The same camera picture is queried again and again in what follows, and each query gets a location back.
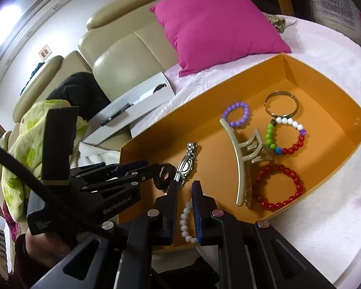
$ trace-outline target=screw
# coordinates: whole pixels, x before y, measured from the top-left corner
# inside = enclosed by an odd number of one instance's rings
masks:
[[[159,215],[159,211],[156,209],[156,208],[152,208],[151,210],[149,210],[147,212],[147,215],[149,217],[155,217],[155,216],[158,216]]]
[[[211,212],[211,214],[214,216],[214,217],[221,217],[223,216],[225,212],[223,212],[222,210],[220,209],[215,209],[214,211]]]
[[[105,230],[110,230],[110,229],[114,228],[114,225],[115,225],[114,222],[108,220],[102,224],[102,228]]]
[[[263,228],[263,229],[266,229],[270,226],[269,222],[266,220],[259,220],[257,224],[259,228]]]

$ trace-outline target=bed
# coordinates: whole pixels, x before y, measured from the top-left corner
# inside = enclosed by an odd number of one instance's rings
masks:
[[[284,17],[291,26],[281,37],[290,46],[290,55],[331,79],[361,106],[361,47],[325,26]],[[132,123],[131,135],[272,56],[250,55],[182,78],[180,66],[171,67],[165,75],[175,97]],[[361,283],[361,145],[324,185],[270,222],[337,288],[357,288]],[[216,249],[204,247],[200,252],[218,270]]]

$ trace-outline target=black cable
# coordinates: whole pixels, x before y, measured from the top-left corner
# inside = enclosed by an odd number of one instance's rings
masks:
[[[11,172],[13,172],[22,181],[22,183],[30,187],[31,190],[33,190],[45,203],[56,208],[56,210],[63,216],[67,217],[71,221],[82,226],[87,231],[90,231],[104,239],[110,240],[112,243],[116,243],[119,241],[116,235],[89,222],[79,212],[67,206],[52,191],[50,191],[47,187],[44,187],[41,184],[41,182],[38,181],[29,170],[27,170],[27,168],[25,168],[20,162],[18,162],[10,154],[5,152],[1,147],[0,147],[0,164],[8,168]]]

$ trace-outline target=purple beaded bracelet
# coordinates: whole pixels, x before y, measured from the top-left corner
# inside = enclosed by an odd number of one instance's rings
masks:
[[[250,109],[249,109],[249,105],[245,102],[236,102],[233,105],[229,106],[222,114],[222,118],[224,120],[227,120],[227,116],[230,114],[231,111],[239,108],[239,107],[243,107],[243,117],[241,118],[241,120],[237,121],[237,122],[230,122],[230,126],[231,127],[241,127],[242,125],[246,124],[247,120],[249,119],[250,116]]]

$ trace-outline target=green floral blanket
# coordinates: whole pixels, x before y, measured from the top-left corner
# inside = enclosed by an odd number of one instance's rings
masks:
[[[71,105],[65,100],[40,101],[35,103],[21,119],[19,136],[8,153],[28,168],[38,179],[41,176],[43,136],[47,112],[50,109],[69,106]],[[87,121],[78,116],[76,128],[74,147],[77,147],[86,133]],[[24,222],[26,205],[30,196],[29,187],[5,167],[3,167],[1,186],[12,218],[16,222]]]

